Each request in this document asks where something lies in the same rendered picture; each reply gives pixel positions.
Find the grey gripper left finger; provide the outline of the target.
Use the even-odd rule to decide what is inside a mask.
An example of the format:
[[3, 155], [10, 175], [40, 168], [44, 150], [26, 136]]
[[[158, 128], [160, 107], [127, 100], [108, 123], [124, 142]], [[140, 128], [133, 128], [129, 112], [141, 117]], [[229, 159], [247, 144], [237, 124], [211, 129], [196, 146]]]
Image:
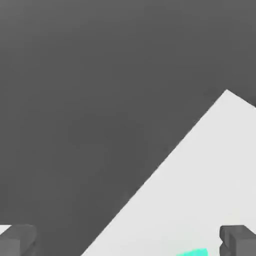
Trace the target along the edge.
[[0, 225], [0, 256], [37, 256], [37, 229], [31, 224]]

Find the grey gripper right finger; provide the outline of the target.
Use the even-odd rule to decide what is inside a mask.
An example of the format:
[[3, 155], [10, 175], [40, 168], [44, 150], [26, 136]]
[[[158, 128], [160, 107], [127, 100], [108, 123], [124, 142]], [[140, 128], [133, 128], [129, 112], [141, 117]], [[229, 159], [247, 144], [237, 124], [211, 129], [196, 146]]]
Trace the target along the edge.
[[256, 256], [256, 234], [245, 225], [222, 225], [219, 256]]

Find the small turquoise cube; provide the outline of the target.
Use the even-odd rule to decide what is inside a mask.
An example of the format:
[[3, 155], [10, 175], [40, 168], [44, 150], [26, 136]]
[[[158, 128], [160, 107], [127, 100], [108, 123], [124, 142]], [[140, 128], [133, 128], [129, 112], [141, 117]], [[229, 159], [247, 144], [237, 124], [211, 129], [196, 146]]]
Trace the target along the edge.
[[208, 250], [206, 248], [197, 248], [191, 251], [179, 253], [176, 256], [208, 256]]

